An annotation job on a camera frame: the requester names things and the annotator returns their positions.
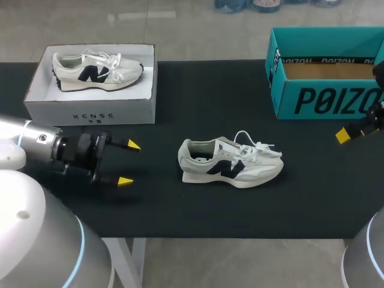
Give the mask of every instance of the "sneaker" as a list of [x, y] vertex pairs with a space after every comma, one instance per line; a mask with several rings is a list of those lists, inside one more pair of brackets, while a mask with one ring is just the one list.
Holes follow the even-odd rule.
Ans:
[[98, 88], [116, 91], [135, 83], [144, 72], [140, 62], [87, 50], [77, 56], [53, 55], [53, 73], [62, 91]]
[[[236, 143], [244, 133], [254, 146]], [[220, 137], [196, 142], [187, 139], [181, 145], [178, 160], [186, 183], [224, 181], [237, 188], [250, 188], [268, 182], [282, 170], [282, 154], [269, 147], [254, 143], [246, 131], [239, 131], [234, 141]]]

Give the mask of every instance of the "black tabletop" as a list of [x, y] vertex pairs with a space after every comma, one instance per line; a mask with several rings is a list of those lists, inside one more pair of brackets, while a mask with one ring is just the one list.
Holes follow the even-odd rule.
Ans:
[[[22, 100], [35, 68], [0, 64], [1, 113], [28, 117]], [[263, 61], [160, 62], [156, 124], [64, 127], [134, 139], [141, 153], [108, 149], [101, 167], [133, 185], [93, 187], [36, 162], [25, 172], [102, 237], [351, 238], [384, 203], [384, 132], [341, 146], [334, 135], [343, 123], [277, 120]], [[181, 181], [184, 139], [232, 139], [238, 130], [282, 151], [280, 175], [246, 190]]]

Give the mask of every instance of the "concrete floor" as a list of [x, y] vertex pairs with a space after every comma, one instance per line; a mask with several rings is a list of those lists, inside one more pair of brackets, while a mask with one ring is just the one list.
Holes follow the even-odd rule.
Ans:
[[[0, 0], [0, 62], [50, 44], [154, 43], [159, 60], [264, 58], [272, 26], [384, 25], [383, 0], [223, 15], [213, 0]], [[339, 288], [342, 240], [149, 239], [144, 288]]]
[[159, 60], [264, 58], [272, 26], [384, 25], [383, 0], [220, 14], [213, 0], [0, 0], [0, 62], [38, 61], [50, 44], [155, 43]]
[[148, 239], [143, 288], [343, 288], [341, 240]]

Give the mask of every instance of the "white shoelace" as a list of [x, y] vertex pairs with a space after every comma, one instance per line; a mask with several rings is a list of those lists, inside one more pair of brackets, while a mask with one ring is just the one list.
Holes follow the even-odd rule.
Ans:
[[89, 57], [91, 59], [96, 60], [96, 63], [98, 65], [105, 66], [109, 69], [107, 73], [104, 73], [103, 75], [99, 75], [98, 78], [103, 77], [105, 75], [108, 75], [112, 71], [112, 79], [115, 81], [121, 82], [124, 80], [123, 75], [117, 71], [120, 65], [120, 60], [121, 60], [121, 54], [118, 53], [117, 55], [108, 55], [107, 53], [104, 52], [99, 52], [99, 56], [94, 56], [94, 55], [89, 55], [89, 54], [83, 54], [82, 55], [82, 61], [84, 62], [84, 59], [86, 57]]
[[252, 142], [254, 147], [248, 146], [248, 145], [242, 145], [237, 152], [238, 156], [234, 157], [235, 159], [245, 160], [247, 162], [252, 161], [252, 163], [256, 163], [256, 156], [257, 156], [258, 151], [263, 151], [263, 152], [266, 152], [266, 153], [269, 153], [269, 154], [272, 154], [272, 155], [278, 156], [278, 157], [282, 156], [282, 153], [275, 152], [269, 148], [269, 147], [274, 146], [274, 145], [262, 144], [261, 142], [254, 143], [252, 141], [251, 136], [248, 134], [248, 132], [246, 132], [244, 130], [237, 132], [235, 139], [234, 139], [234, 142], [236, 142], [237, 137], [241, 133], [245, 133], [248, 136], [249, 141]]

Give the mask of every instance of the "shoe heel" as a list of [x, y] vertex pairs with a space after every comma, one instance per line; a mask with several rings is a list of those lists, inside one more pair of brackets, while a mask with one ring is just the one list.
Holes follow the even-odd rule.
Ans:
[[209, 183], [215, 181], [215, 179], [213, 175], [184, 172], [182, 174], [182, 181], [184, 183]]

